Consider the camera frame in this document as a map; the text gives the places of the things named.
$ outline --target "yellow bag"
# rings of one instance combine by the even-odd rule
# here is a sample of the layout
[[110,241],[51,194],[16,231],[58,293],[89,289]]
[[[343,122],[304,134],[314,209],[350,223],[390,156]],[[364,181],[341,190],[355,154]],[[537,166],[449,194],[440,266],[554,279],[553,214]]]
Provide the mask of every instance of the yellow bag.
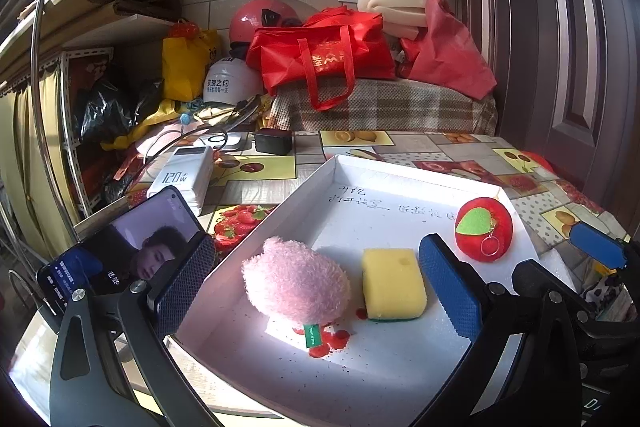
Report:
[[162,100],[158,106],[158,110],[150,114],[142,122],[129,131],[127,136],[118,136],[113,142],[101,142],[100,147],[104,151],[124,150],[133,142],[138,141],[149,132],[152,125],[169,120],[175,120],[180,117],[180,112],[175,110],[175,102],[173,100]]
[[220,37],[215,30],[202,30],[194,39],[170,37],[162,40],[163,98],[191,102],[202,94],[209,65],[216,60]]

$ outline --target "door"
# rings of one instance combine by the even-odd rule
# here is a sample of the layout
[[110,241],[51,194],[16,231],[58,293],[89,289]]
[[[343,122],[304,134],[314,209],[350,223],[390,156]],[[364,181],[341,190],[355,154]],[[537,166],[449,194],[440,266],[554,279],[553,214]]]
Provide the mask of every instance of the door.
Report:
[[469,0],[498,134],[607,206],[636,113],[638,0]]

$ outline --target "white helmet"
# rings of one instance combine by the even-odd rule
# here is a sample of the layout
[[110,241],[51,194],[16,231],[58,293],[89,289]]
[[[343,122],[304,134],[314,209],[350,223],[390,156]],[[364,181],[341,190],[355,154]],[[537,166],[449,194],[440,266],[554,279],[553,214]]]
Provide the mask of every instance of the white helmet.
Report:
[[204,81],[205,102],[237,105],[254,94],[262,94],[262,75],[240,58],[222,58],[209,68]]

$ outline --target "red apple plush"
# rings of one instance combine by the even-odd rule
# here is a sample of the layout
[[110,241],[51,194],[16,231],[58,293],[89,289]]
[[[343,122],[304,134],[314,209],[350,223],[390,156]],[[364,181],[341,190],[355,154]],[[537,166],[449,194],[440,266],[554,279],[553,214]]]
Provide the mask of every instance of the red apple plush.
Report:
[[509,211],[494,198],[476,198],[460,207],[456,243],[476,261],[500,259],[511,244],[513,223]]

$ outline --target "phone screen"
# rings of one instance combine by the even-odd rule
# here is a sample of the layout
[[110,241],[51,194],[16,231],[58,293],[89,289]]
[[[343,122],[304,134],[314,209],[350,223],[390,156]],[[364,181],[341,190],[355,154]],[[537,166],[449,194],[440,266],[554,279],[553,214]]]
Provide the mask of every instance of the phone screen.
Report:
[[65,251],[38,272],[38,283],[52,307],[64,312],[78,288],[108,295],[151,279],[162,264],[186,253],[199,229],[179,192],[167,187]]

